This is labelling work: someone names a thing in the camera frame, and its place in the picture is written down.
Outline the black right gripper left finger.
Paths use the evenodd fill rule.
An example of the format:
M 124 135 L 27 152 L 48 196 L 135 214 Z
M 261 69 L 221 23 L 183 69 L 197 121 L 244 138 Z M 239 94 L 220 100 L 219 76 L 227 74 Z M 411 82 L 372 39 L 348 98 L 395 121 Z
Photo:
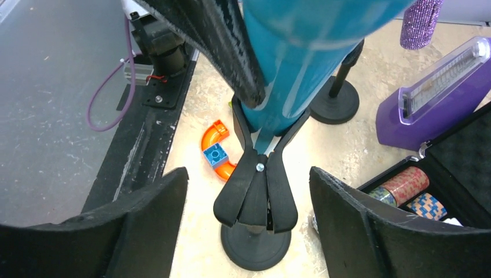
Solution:
M 1 226 L 2 277 L 169 277 L 188 172 L 179 167 L 60 224 Z

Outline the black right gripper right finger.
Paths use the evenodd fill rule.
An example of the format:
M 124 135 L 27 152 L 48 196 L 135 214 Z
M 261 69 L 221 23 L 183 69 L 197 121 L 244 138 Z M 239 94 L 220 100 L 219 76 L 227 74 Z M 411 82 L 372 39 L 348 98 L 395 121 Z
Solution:
M 489 277 L 490 230 L 382 203 L 319 167 L 310 195 L 330 277 Z

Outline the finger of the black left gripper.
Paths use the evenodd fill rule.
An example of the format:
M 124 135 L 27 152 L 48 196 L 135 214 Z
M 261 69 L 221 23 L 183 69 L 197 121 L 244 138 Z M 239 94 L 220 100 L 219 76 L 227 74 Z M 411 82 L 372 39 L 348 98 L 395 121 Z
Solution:
M 138 1 L 201 51 L 249 108 L 263 103 L 265 81 L 237 1 Z

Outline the blue microphone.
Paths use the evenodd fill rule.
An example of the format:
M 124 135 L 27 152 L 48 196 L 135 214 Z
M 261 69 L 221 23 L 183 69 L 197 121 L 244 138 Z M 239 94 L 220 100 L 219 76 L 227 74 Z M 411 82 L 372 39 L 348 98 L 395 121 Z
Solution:
M 411 1 L 244 1 L 247 33 L 264 76 L 262 104 L 245 108 L 261 154 L 309 106 L 341 61 Z

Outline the black round-base stand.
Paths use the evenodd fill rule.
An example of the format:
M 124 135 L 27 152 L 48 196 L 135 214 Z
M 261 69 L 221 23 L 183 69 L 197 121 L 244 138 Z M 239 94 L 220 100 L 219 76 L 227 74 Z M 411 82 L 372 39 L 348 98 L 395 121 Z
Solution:
M 250 271 L 277 265 L 286 255 L 298 211 L 283 163 L 283 150 L 309 118 L 289 127 L 269 155 L 253 147 L 241 102 L 232 98 L 233 122 L 243 154 L 218 194 L 213 212 L 221 223 L 221 243 L 229 259 Z
M 310 116 L 328 125 L 340 125 L 352 119 L 358 111 L 360 99 L 356 88 L 346 80 L 364 47 L 360 43 L 344 58 L 338 72 L 331 76 L 310 103 Z

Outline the purple glitter microphone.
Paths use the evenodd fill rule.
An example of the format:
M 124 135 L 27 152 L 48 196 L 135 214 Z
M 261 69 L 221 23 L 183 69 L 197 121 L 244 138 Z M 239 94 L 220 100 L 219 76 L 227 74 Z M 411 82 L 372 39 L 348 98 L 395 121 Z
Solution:
M 443 0 L 418 0 L 404 11 L 400 45 L 406 50 L 426 47 L 433 37 Z

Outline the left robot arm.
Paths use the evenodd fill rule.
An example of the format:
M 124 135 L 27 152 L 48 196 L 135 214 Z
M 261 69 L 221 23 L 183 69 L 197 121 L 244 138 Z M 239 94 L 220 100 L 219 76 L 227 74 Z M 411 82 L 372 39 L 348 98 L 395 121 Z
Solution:
M 143 54 L 168 55 L 188 43 L 213 64 L 249 108 L 264 102 L 265 81 L 237 1 L 122 1 Z

